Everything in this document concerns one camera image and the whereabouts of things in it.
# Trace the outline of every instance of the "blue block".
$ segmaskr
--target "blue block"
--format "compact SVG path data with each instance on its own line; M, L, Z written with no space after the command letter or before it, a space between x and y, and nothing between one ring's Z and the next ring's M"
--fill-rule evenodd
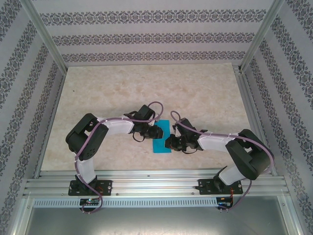
M171 153L172 151L169 148L165 147L165 140L170 137L170 121L169 120L160 120L155 123L156 126L160 127L163 130L163 138L153 139L153 152L154 153Z

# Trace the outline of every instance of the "robotic arm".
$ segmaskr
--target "robotic arm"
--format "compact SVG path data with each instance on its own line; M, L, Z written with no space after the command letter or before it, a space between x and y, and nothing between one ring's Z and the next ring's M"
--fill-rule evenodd
M109 118L101 123L94 130L92 137L77 160L80 177L78 177L77 173L75 178L78 187L88 190L86 185L80 180L81 178L89 186L96 188L97 177L94 172L92 157L98 151L104 137L114 134L133 134L134 138L134 134L138 132L143 137L143 140L161 139L163 137L162 129L154 125L155 121L149 122L150 119L155 118L155 115L156 113L152 109L147 105L143 105L138 112L133 111L119 118ZM93 114L86 114L66 137L70 151L77 154L88 138L86 132L91 132L103 120L103 118L96 118Z
M207 130L195 133L192 131L196 131L195 127L186 118L180 119L173 125L173 129L175 134L171 134L165 141L165 147L167 148L184 153L187 153L186 149L190 147L196 151L218 150L230 154L234 164L226 166L213 178L214 187L220 193L229 192L227 186L239 180L245 178L255 180L270 165L270 158L262 148L240 139L240 137L244 137L253 140L269 151L250 130L244 129L240 133L230 134L228 137L211 136L207 133L200 134L207 132Z

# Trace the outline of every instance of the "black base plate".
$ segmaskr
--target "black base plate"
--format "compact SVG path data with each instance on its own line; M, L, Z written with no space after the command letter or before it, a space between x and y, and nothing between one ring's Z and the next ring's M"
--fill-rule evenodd
M102 194L102 196L111 196L112 180L97 180L95 189ZM69 196L96 196L97 194L89 188L84 189L76 180L72 180L68 189Z
M223 192L219 192L218 189L214 186L213 179L199 179L199 186L197 189L200 192L200 195L210 195L210 194L230 194L230 189L233 189L233 194L243 194L243 188L240 181L236 181L232 185L224 186Z

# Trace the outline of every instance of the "tabletop surface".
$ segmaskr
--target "tabletop surface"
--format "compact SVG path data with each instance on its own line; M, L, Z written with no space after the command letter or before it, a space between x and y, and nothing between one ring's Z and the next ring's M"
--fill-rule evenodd
M250 128L231 64L70 67L45 151L42 170L74 170L65 138L86 114L119 117L143 104L160 101L162 119L176 110L198 130L238 133ZM157 113L160 107L151 106ZM221 168L228 153L197 151L153 153L152 140L131 135L104 139L94 158L96 170Z

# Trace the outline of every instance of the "wire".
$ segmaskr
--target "wire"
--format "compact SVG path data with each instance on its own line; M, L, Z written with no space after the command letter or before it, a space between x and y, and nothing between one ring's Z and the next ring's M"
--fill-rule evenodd
M75 170L76 170L78 179L79 179L81 182L83 182L83 184L86 185L91 191L93 191L94 193L96 193L96 194L99 196L100 201L101 201L100 206L97 207L96 209L94 209L93 211L90 211L90 212L89 212L89 211L84 211L84 206L86 205L86 204L84 204L84 205L82 206L82 212L83 212L84 214L92 214L92 213L95 213L95 212L97 212L98 210L100 210L100 209L102 208L102 206L103 206L103 198L102 198L101 194L100 194L98 191L96 191L93 187L91 187L91 186L83 179L83 177L81 177L81 174L80 174L79 169L78 169L78 162L77 162L79 156L82 154L83 150L86 148L86 146L87 146L89 140L91 139L91 137L92 137L92 135L94 134L94 132L96 131L96 129L97 129L103 122L107 122L107 121L111 121L111 120L125 120L125 121L136 121L136 122L151 122L151 121L154 121L154 120L157 120L158 118L160 118L161 115L163 114L163 110L164 110L163 104L160 103L160 102L158 102L158 101L153 101L153 102L151 102L151 103L148 105L148 107L149 107L150 105L152 105L152 104L159 104L159 105L161 106L161 112L160 112L160 114L159 114L158 116L156 116L155 118L152 118L152 119L150 119L150 120L135 120L135 119L123 118L123 117L122 117L122 118L121 118L121 117L117 117L117 118L116 118L116 117L112 117L112 118L104 119L104 120L98 122L98 123L95 125L94 129L90 132L89 136L87 137L87 139L86 139L85 143L83 144L83 146L81 147L81 149L80 149L80 150L78 151L78 153L76 154L76 156L75 156Z
M233 188L230 188L230 197L231 197L230 203L233 203L234 202L234 190L233 190Z
M137 140L137 139L135 138L135 132L134 132L134 133L133 133L133 139L134 139L135 141L141 143L141 142L143 142L143 141L145 140L145 137L143 136L142 141L139 141L139 140Z
M228 208L221 206L221 205L219 205L219 207L223 208L224 210L228 210L228 211L236 208L240 203L242 203L245 196L249 193L251 186L252 186L252 180L250 180L250 184L249 184L247 190L245 191L245 193L241 196L241 198L238 200L238 202L234 206L232 206L231 208L228 209Z
M174 117L173 113L178 115L179 120L177 120L177 119ZM241 140L244 140L244 141L248 141L248 142L250 142L250 143L252 143L252 144L254 144L254 145L260 147L261 149L263 149L264 152L266 152L266 154L267 154L268 157L269 157L269 160L270 160L270 167L268 167L263 173L269 172L269 171L274 167L274 159L273 159L271 153L268 151L267 148L265 148L263 145L261 145L260 143L254 141L254 140L251 140L251 139L249 139L249 138L242 137L242 136L231 135L231 134L227 135L227 134L218 134L218 133L203 133L203 132L194 130L194 129L188 127L188 126L185 126L185 125L181 124L181 122L180 122L180 115L179 115L179 113L178 113L177 111L174 111L174 110L171 111L171 117L172 117L172 119L173 119L177 124L181 125L182 127L186 128L187 130L193 131L193 132L195 132L195 133L197 133L197 134L206 135L206 136L236 138L236 139L241 139ZM242 200L244 199L244 197L249 193L249 190L250 190L250 188L251 188L251 185L252 185L252 181L250 180L250 184L249 184L248 189L245 191L245 193L242 195L242 197L239 199L239 201L238 201L233 207L231 207L231 208L228 209L228 210L232 210L233 208L235 208L236 206L238 206L238 205L242 202Z
M197 152L197 149L196 149L195 151L191 152L191 153L185 152L184 150L182 150L182 152L183 152L184 154L193 154L193 153Z
M101 193L101 196L102 196L102 192L103 192L103 188L101 188L101 187L96 187L95 189L100 189L100 193Z

